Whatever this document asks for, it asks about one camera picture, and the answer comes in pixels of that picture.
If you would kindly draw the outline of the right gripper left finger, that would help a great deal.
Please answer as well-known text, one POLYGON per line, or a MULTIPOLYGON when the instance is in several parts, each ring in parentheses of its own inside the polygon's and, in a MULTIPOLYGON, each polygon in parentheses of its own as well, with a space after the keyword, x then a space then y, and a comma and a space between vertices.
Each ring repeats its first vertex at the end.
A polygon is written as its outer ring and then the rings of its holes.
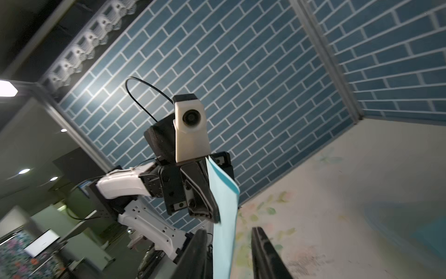
POLYGON ((208 234, 198 230, 182 254, 171 279, 207 279, 208 277, 208 234))

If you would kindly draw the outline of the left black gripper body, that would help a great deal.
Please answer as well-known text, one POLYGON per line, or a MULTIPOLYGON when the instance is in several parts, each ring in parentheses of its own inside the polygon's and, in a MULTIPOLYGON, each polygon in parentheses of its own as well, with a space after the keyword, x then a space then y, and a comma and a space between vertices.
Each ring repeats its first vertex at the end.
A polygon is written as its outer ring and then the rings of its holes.
POLYGON ((167 214, 187 209, 190 217, 219 223, 209 178, 205 157, 179 165, 172 155, 160 155, 160 183, 167 214))

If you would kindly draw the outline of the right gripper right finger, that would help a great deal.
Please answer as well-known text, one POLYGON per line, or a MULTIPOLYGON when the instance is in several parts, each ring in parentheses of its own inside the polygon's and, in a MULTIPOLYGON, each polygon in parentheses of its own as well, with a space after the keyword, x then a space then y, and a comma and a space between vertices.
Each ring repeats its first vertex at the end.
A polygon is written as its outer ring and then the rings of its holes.
POLYGON ((252 261, 255 279, 293 278, 261 227, 252 228, 252 261))

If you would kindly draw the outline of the light blue paper front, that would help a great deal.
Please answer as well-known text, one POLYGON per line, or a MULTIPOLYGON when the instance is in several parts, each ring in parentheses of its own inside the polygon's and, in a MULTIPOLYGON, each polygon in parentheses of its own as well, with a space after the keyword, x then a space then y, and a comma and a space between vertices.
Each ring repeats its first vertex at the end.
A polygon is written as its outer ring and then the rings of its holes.
POLYGON ((235 245, 240 189, 210 157, 206 158, 209 185, 216 200, 220 221, 213 225, 213 277, 228 279, 235 245))

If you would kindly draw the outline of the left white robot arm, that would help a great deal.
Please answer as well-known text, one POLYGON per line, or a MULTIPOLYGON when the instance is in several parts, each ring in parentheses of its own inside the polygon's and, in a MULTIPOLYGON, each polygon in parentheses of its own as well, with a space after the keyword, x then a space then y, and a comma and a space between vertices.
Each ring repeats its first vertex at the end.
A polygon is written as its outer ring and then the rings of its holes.
POLYGON ((113 170, 90 186, 106 214, 174 261, 182 258, 193 234, 152 213, 145 198, 162 199, 169 215, 186 210, 194 219, 212 222, 215 237, 233 239, 240 192, 230 155, 210 151, 204 112, 173 113, 148 128, 144 137, 153 149, 153 162, 113 170))

